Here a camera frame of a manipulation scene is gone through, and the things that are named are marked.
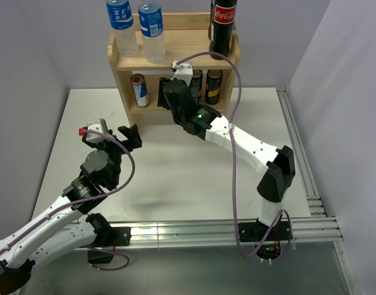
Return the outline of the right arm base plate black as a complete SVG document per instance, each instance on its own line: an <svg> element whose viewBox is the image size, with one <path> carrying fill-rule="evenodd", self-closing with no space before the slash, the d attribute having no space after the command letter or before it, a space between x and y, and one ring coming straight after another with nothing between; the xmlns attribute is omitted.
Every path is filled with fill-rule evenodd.
<svg viewBox="0 0 376 295"><path fill-rule="evenodd" d="M265 235L268 227L259 222L240 222L238 223L239 241L260 242ZM275 242L276 240L288 241L293 237L292 230L287 221L279 221L267 235L266 242Z"/></svg>

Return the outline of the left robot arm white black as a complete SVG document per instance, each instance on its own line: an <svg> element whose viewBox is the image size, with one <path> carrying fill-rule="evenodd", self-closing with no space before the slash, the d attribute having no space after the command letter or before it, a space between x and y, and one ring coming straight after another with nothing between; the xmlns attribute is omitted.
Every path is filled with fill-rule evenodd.
<svg viewBox="0 0 376 295"><path fill-rule="evenodd" d="M76 248L88 249L90 266L102 271L114 256L126 257L107 250L116 245L118 236L102 214L92 213L134 176L132 169L125 183L119 184L122 156L142 146L138 127L121 126L118 131L125 140L118 140L103 119L79 130L82 142L93 148L79 176L40 215L0 240L0 294L16 292L36 269Z"/></svg>

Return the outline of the blue silver energy drink can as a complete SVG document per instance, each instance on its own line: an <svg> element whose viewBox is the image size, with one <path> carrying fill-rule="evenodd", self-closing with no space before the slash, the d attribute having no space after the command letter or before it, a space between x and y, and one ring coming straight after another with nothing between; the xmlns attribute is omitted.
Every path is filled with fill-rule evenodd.
<svg viewBox="0 0 376 295"><path fill-rule="evenodd" d="M133 87L137 106L139 108L148 107L149 99L147 97L145 77L142 74L133 74L130 78L130 82Z"/></svg>

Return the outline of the water bottle blue label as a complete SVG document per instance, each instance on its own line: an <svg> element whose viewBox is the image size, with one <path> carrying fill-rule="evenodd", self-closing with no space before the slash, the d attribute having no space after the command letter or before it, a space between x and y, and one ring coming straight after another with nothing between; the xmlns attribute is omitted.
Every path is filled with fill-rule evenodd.
<svg viewBox="0 0 376 295"><path fill-rule="evenodd" d="M118 52L125 57L134 56L138 52L138 44L129 1L106 0L106 8Z"/></svg>

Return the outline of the small water bottle blue cap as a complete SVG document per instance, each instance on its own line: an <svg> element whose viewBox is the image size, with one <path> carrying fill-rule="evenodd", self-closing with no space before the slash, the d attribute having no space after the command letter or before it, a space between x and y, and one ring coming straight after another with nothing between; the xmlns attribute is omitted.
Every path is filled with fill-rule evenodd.
<svg viewBox="0 0 376 295"><path fill-rule="evenodd" d="M158 1L142 1L138 7L144 54L150 63L165 59L162 9Z"/></svg>

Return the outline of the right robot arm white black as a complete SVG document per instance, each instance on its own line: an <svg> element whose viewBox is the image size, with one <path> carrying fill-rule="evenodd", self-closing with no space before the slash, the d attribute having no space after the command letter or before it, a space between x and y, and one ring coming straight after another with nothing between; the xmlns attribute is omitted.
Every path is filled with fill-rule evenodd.
<svg viewBox="0 0 376 295"><path fill-rule="evenodd" d="M173 121L187 133L230 151L262 175L257 186L262 209L254 233L273 238L279 230L274 219L296 175L293 150L269 145L231 124L214 108L196 103L183 80L160 78L157 106L171 111Z"/></svg>

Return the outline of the dark green beverage can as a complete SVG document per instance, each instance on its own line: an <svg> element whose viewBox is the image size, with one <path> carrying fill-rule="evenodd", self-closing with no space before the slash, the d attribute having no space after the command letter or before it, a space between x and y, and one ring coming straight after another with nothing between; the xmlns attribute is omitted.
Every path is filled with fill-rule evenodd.
<svg viewBox="0 0 376 295"><path fill-rule="evenodd" d="M202 82L203 82L203 71L200 69L193 70L193 76L190 82L190 91L192 98L197 104L200 103L202 97Z"/></svg>

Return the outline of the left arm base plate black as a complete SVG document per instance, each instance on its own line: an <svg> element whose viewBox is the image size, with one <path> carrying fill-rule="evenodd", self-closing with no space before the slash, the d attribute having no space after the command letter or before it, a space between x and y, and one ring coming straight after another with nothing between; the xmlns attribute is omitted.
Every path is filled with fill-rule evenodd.
<svg viewBox="0 0 376 295"><path fill-rule="evenodd" d="M84 246L92 247L116 247L128 246L130 243L130 227L112 227L96 233L94 241L87 242Z"/></svg>

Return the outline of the black yellow beverage can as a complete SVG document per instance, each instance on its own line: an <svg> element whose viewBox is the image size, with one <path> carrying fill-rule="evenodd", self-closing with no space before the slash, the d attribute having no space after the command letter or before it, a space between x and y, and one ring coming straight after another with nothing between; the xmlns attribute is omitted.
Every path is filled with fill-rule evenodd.
<svg viewBox="0 0 376 295"><path fill-rule="evenodd" d="M223 71L211 69L206 75L205 102L210 105L218 104L221 93Z"/></svg>

